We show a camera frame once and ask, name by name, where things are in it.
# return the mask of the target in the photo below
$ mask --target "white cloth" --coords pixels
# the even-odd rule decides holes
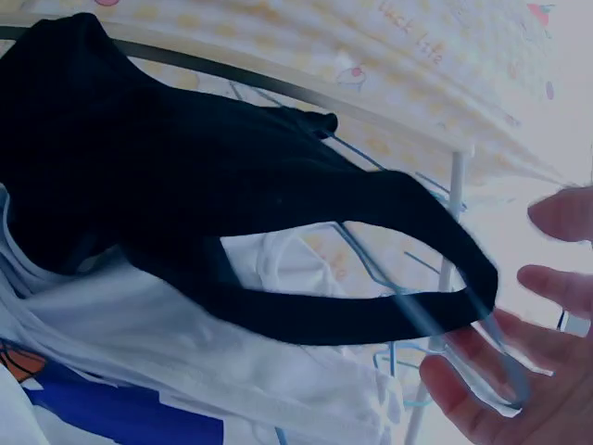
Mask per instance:
[[[281,344],[214,319],[116,249],[92,273],[42,270],[11,238],[7,200],[2,191],[0,337],[74,369],[278,426],[291,445],[291,434],[309,440],[297,443],[388,440],[387,426],[401,413],[389,376],[333,349]],[[253,264],[237,253],[245,248],[252,255],[248,242],[230,242],[237,245],[233,264]]]

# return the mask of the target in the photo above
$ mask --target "blue wire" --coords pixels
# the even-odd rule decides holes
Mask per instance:
[[[288,440],[286,440],[286,434],[283,430],[279,427],[274,428],[276,430],[276,437],[278,438],[279,445],[288,445]]]
[[[420,258],[418,258],[417,256],[409,253],[408,251],[404,252],[404,255],[412,258],[413,260],[419,262],[422,266],[427,267],[428,269],[430,269],[431,271],[433,271],[434,273],[436,273],[437,275],[440,275],[441,272],[439,272],[437,269],[435,269],[433,266],[431,266],[430,264],[428,264],[426,261],[421,260]]]
[[[352,146],[351,144],[349,144],[348,142],[346,142],[344,139],[336,136],[334,133],[326,133],[326,134],[327,134],[327,136],[331,137],[335,141],[339,142],[340,144],[342,144],[343,146],[345,146],[346,148],[348,148],[350,151],[353,151],[354,153],[356,153],[357,155],[359,155],[361,158],[364,158],[364,159],[368,160],[377,169],[382,170],[382,171],[387,170],[383,165],[381,165],[379,162],[377,162],[376,160],[374,160],[373,158],[371,158],[369,155],[367,155],[363,151],[357,149],[355,146]]]

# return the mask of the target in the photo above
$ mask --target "black cloth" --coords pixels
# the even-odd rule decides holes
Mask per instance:
[[[407,174],[364,172],[326,146],[333,114],[163,85],[89,14],[35,24],[0,59],[0,85],[11,232],[48,269],[71,272],[118,244],[214,316],[304,345],[440,334],[484,315],[473,298],[493,308],[498,273],[471,237]],[[391,298],[244,289],[221,246],[221,236],[327,221],[413,236],[453,261],[471,291],[413,296],[439,325],[426,333]]]

